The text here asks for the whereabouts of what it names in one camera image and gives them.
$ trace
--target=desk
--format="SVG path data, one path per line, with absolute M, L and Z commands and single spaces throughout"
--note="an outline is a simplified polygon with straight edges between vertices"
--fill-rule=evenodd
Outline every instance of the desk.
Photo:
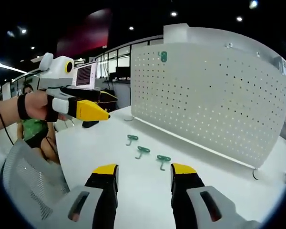
M 261 180 L 254 180 L 252 169 L 205 151 L 131 118 L 131 109 L 111 113 L 108 121 L 84 129 L 68 128 L 56 135 L 63 173 L 69 188 L 84 185 L 98 166 L 119 165 L 118 208 L 115 228 L 174 229 L 171 208 L 170 165 L 160 170 L 157 155 L 172 162 L 192 166 L 206 186 L 214 186 L 236 204 L 247 220 L 262 221 L 272 210 L 285 187 L 286 144 L 279 138 L 269 158 L 260 168 Z M 138 141 L 130 146 L 127 135 Z M 140 160 L 137 146 L 151 150 Z

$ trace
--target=pegboard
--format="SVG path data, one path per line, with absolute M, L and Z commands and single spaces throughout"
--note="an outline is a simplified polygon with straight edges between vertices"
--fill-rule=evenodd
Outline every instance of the pegboard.
M 286 116 L 286 77 L 225 47 L 171 43 L 133 50 L 131 89 L 133 116 L 256 168 Z

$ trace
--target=human hand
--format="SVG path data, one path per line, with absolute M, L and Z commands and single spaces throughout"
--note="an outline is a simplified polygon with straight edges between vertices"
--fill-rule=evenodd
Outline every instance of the human hand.
M 48 95 L 44 91 L 36 91 L 25 96 L 25 109 L 31 118 L 45 120 L 47 116 Z M 58 114 L 58 119 L 66 121 L 67 118 Z

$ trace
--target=black ceiling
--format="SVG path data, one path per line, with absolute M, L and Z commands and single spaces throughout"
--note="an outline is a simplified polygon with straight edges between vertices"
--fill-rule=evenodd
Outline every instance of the black ceiling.
M 80 24 L 92 12 L 112 10 L 108 48 L 140 38 L 160 35 L 163 26 L 188 23 L 192 27 L 209 27 L 237 32 L 274 49 L 286 59 L 286 0 L 260 0 L 256 9 L 249 9 L 249 0 L 142 0 L 132 5 L 121 1 L 102 3 L 0 3 L 0 62 L 24 71 L 36 66 L 30 59 L 45 52 L 56 52 L 57 39 L 68 26 Z M 171 11 L 178 16 L 170 16 Z M 22 35 L 21 28 L 27 33 Z M 12 31 L 15 37 L 8 36 Z M 97 49 L 83 55 L 94 56 Z

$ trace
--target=tabletop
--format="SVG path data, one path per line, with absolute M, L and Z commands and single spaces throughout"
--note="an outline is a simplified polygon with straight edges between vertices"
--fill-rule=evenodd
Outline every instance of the tabletop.
M 111 113 L 108 121 L 91 128 L 81 125 L 56 134 L 59 158 L 70 189 L 84 185 L 92 171 L 103 165 L 119 165 L 116 229 L 175 228 L 171 208 L 170 163 L 160 170 L 157 155 L 173 163 L 193 167 L 206 186 L 213 186 L 236 205 L 247 220 L 259 222 L 268 215 L 285 188 L 286 143 L 279 137 L 264 165 L 257 171 L 171 136 L 139 120 L 126 107 Z M 130 146 L 127 135 L 138 136 Z M 138 146 L 150 149 L 139 156 Z

